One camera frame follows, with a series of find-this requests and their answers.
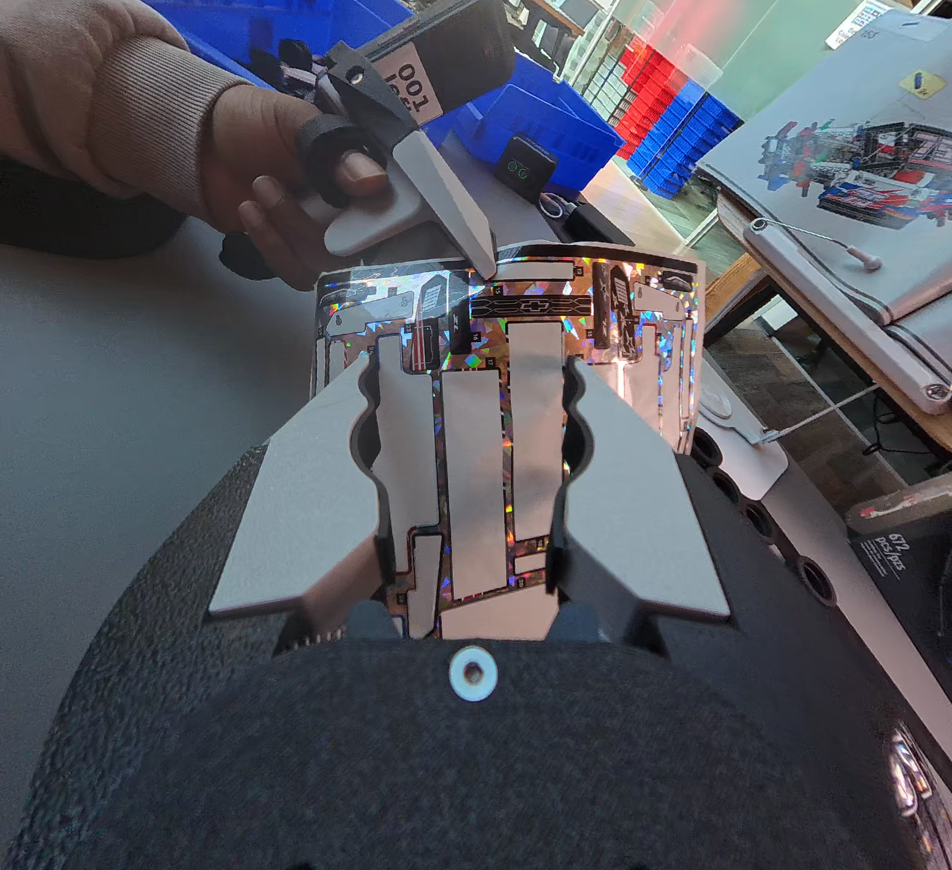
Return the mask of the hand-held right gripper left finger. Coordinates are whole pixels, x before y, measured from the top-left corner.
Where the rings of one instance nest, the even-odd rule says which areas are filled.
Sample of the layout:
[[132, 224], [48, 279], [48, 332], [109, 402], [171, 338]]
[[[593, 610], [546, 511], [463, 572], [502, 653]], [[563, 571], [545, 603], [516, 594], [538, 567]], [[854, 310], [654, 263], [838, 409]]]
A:
[[395, 577], [377, 359], [360, 354], [268, 441], [208, 604], [212, 619], [295, 612], [304, 633], [345, 625]]

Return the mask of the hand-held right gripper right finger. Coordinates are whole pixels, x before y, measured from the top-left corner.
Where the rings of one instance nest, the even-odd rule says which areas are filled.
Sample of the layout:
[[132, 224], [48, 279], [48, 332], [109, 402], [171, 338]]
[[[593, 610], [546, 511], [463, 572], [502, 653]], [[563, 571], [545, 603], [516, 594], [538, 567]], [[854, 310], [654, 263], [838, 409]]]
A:
[[579, 356], [564, 370], [567, 473], [553, 507], [546, 590], [582, 606], [603, 641], [670, 617], [731, 617], [675, 453]]

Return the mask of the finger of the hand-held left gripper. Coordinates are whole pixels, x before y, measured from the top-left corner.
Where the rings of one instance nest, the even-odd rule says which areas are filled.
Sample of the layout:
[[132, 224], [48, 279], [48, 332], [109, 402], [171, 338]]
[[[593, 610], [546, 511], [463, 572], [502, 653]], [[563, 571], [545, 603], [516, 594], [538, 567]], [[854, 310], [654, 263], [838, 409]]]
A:
[[425, 133], [411, 132], [394, 145], [392, 157], [479, 276], [494, 279], [497, 262], [489, 221]]

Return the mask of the silver sticker sheet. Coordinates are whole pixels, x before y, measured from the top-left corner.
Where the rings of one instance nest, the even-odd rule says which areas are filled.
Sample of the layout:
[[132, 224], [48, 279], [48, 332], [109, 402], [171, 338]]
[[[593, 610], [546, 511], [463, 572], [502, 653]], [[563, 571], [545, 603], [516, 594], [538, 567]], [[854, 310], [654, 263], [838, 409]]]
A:
[[564, 369], [589, 367], [689, 452], [704, 332], [695, 261], [581, 243], [512, 245], [482, 281], [460, 260], [366, 263], [316, 286], [312, 395], [377, 364], [399, 635], [514, 617], [534, 635], [563, 459]]

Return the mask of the person's left forearm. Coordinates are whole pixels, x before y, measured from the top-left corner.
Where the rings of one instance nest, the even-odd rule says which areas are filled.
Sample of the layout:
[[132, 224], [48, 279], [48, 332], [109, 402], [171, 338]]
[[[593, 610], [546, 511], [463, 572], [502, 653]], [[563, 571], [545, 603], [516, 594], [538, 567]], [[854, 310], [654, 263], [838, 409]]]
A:
[[203, 140], [241, 85], [139, 0], [1, 0], [3, 159], [211, 221]]

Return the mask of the grey desk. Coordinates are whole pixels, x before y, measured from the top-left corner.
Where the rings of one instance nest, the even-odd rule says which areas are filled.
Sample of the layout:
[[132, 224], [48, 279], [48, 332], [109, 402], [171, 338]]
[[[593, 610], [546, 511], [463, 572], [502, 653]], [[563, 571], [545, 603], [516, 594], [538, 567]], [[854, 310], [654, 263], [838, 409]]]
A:
[[292, 331], [246, 306], [202, 226], [140, 263], [138, 311], [41, 291], [79, 354], [2, 310], [3, 868], [910, 868], [892, 727], [949, 758], [689, 452], [725, 623], [603, 641], [546, 558], [534, 635], [405, 638], [393, 579], [324, 636], [210, 618], [318, 394], [312, 295]]

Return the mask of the person's left hand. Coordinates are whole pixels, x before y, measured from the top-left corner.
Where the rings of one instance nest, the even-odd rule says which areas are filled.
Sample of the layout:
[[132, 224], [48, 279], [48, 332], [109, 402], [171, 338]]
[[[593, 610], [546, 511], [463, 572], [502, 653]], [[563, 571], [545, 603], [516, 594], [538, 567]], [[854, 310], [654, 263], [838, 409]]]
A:
[[244, 232], [271, 272], [301, 292], [336, 266], [325, 245], [330, 212], [315, 218], [300, 202], [309, 183], [296, 139], [318, 113], [291, 96], [237, 85], [215, 102], [200, 149], [205, 221], [223, 234]]

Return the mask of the small black box device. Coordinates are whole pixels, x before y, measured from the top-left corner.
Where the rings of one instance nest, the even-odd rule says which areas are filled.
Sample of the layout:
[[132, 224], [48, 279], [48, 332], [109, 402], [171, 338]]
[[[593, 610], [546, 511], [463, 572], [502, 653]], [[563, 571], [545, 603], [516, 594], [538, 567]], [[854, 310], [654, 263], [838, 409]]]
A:
[[537, 204], [559, 160], [524, 133], [514, 133], [493, 167], [494, 178], [523, 200]]

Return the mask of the black flat power brick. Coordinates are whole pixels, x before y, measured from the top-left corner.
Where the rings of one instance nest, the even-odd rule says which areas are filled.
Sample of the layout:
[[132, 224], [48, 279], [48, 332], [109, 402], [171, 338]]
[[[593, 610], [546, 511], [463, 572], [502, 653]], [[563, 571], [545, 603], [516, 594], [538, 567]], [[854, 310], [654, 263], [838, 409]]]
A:
[[594, 243], [634, 247], [635, 241], [589, 202], [568, 202], [554, 231], [567, 244]]

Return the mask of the shelf of red blue bins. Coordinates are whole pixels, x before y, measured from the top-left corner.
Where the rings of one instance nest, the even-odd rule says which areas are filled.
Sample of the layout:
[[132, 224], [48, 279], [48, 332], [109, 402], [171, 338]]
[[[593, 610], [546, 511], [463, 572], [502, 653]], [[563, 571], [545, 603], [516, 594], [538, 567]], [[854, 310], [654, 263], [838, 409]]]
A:
[[584, 93], [622, 139], [617, 151], [637, 184], [672, 199], [703, 155], [743, 120], [638, 37], [606, 58]]

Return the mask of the wooden table leg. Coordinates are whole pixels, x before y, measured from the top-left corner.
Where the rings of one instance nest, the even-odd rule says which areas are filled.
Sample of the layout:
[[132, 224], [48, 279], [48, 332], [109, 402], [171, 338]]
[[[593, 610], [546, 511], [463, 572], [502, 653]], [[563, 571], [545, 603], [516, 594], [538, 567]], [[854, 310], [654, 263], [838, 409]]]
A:
[[773, 300], [777, 286], [755, 257], [744, 254], [708, 286], [705, 348]]

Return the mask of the black toy car box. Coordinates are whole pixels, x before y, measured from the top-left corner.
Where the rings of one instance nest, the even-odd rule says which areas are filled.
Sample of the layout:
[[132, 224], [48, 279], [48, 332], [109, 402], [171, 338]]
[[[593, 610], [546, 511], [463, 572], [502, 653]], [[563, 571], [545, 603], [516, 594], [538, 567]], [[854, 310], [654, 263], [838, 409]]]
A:
[[951, 697], [951, 474], [857, 503], [849, 543]]

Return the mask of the building instruction booklet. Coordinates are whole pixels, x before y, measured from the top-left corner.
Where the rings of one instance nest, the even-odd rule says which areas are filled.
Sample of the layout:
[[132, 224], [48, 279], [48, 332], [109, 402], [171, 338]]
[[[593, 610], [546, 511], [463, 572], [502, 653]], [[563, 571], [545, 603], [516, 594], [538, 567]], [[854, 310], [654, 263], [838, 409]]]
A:
[[888, 314], [931, 303], [950, 285], [950, 19], [874, 19], [697, 168], [769, 224], [887, 270]]

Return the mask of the white paper notice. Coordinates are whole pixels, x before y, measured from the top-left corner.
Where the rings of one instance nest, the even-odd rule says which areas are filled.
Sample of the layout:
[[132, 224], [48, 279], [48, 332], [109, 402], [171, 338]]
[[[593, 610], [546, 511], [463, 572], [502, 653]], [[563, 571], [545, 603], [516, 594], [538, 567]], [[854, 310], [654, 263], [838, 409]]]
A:
[[890, 4], [881, 0], [862, 0], [827, 37], [826, 45], [830, 50], [842, 46], [850, 37], [858, 33], [863, 27], [892, 9]]

